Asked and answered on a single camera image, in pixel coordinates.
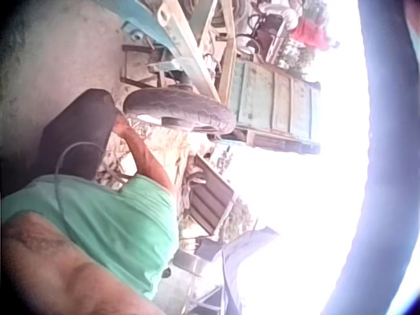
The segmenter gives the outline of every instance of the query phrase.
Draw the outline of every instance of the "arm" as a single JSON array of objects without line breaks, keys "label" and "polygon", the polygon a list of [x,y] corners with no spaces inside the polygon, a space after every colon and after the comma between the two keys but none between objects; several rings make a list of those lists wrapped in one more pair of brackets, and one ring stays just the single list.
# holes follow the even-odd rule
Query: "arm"
[{"label": "arm", "polygon": [[130,127],[122,114],[117,114],[114,133],[124,139],[130,148],[137,166],[137,173],[154,180],[175,195],[175,188],[163,166],[157,161],[140,138],[137,132]]},{"label": "arm", "polygon": [[162,315],[39,215],[19,215],[2,233],[2,265],[36,314]]}]

